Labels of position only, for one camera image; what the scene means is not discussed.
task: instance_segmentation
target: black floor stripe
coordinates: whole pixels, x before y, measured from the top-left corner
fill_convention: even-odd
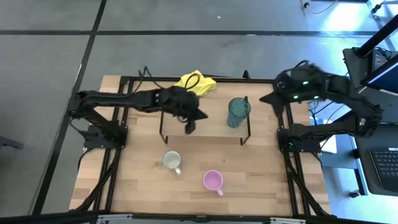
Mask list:
[[[0,30],[0,35],[260,35],[305,37],[372,36],[377,31],[268,31],[268,30]]]
[[[100,24],[100,21],[101,21],[101,18],[102,18],[104,9],[105,9],[105,5],[106,5],[106,0],[102,0],[101,4],[99,5],[98,13],[97,13],[92,31],[98,30],[98,26]],[[68,105],[69,105],[70,100],[74,96],[74,94],[77,93],[80,89],[80,85],[81,85],[81,82],[83,81],[83,77],[84,77],[84,74],[86,71],[88,59],[90,57],[91,50],[93,49],[95,37],[96,37],[95,35],[91,35],[90,38],[88,39],[86,50],[85,50],[85,53],[83,54],[83,58],[81,60],[80,69],[79,69],[78,75],[76,77],[75,84],[72,88],[71,95],[68,100]],[[55,168],[57,167],[57,162],[58,162],[58,158],[61,153],[63,141],[65,140],[65,135],[66,135],[68,127],[69,127],[69,120],[70,120],[70,116],[68,114],[68,109],[66,109],[66,111],[64,111],[64,114],[63,114],[63,118],[62,118],[59,130],[57,133],[57,137],[53,143],[53,148],[50,153],[50,155],[51,155],[50,160],[49,160],[47,169],[45,171],[43,181],[41,181],[40,190],[36,197],[36,201],[35,201],[35,204],[34,204],[34,207],[32,210],[33,215],[38,215],[38,214],[42,213],[42,209],[43,209],[43,206],[45,203],[45,199],[47,197],[47,193],[50,188],[52,177],[54,175]]]
[[[0,35],[90,35],[90,30],[0,30]]]

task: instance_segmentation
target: wooden table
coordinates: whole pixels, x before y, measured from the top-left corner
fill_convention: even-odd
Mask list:
[[[104,76],[100,91],[117,92],[120,78]],[[159,84],[168,87],[173,83]],[[152,82],[143,82],[140,90],[153,88],[157,87]],[[160,113],[146,114],[130,109],[127,144],[121,153],[111,211],[292,215],[284,159],[275,133],[278,121],[272,107],[258,100],[271,91],[271,85],[263,83],[217,83],[216,90],[200,98],[200,109],[209,118],[198,121],[191,136],[182,134],[183,124],[174,123],[178,126],[174,127],[174,124],[169,124],[173,121],[165,119],[164,132],[169,133],[168,144],[164,144],[159,135]],[[226,127],[228,101],[243,96],[248,96],[252,108],[251,138],[240,146],[240,135],[231,136],[231,133],[223,134],[222,131]],[[310,124],[305,103],[292,103],[291,107],[295,123]],[[111,119],[113,108],[96,110]],[[181,176],[162,165],[162,156],[169,150],[178,151],[182,157]],[[70,208],[79,206],[93,190],[100,176],[103,155],[104,149],[95,149],[83,158]],[[306,186],[323,209],[330,212],[319,161],[305,153],[301,153],[301,159]],[[210,169],[220,171],[224,177],[223,197],[203,186],[203,175]],[[100,208],[104,208],[107,188],[104,188]],[[299,211],[303,213],[297,186],[296,195]]]

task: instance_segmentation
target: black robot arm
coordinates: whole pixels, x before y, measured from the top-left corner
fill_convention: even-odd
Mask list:
[[[274,91],[260,100],[271,104],[276,115],[282,114],[287,103],[301,103],[314,99],[329,99],[345,104],[355,114],[336,123],[317,126],[293,124],[289,130],[280,130],[280,138],[285,138],[284,148],[288,151],[319,152],[319,141],[334,134],[368,137],[372,135],[381,120],[380,106],[373,105],[365,97],[353,91],[347,77],[323,72],[307,62],[281,72],[273,86]]]
[[[187,123],[187,134],[195,130],[196,120],[207,118],[207,115],[198,109],[199,99],[196,94],[178,86],[128,94],[81,91],[75,95],[68,110],[72,119],[83,118],[94,126],[89,127],[88,131],[79,131],[86,140],[85,147],[89,148],[120,148],[126,140],[126,127],[101,116],[94,110],[97,106],[130,107],[145,113],[170,113]]]

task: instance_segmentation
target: keyboard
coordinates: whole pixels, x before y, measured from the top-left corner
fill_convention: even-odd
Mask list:
[[[369,152],[381,186],[398,192],[398,148],[372,148]]]

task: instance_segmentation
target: ceramic mug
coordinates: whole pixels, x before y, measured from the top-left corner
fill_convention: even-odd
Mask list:
[[[218,195],[223,196],[221,186],[223,185],[223,176],[217,170],[209,170],[203,178],[205,187],[209,190],[217,191]]]
[[[178,175],[181,175],[180,165],[181,165],[181,156],[176,151],[169,151],[163,155],[163,165],[168,169],[173,169],[176,171]]]

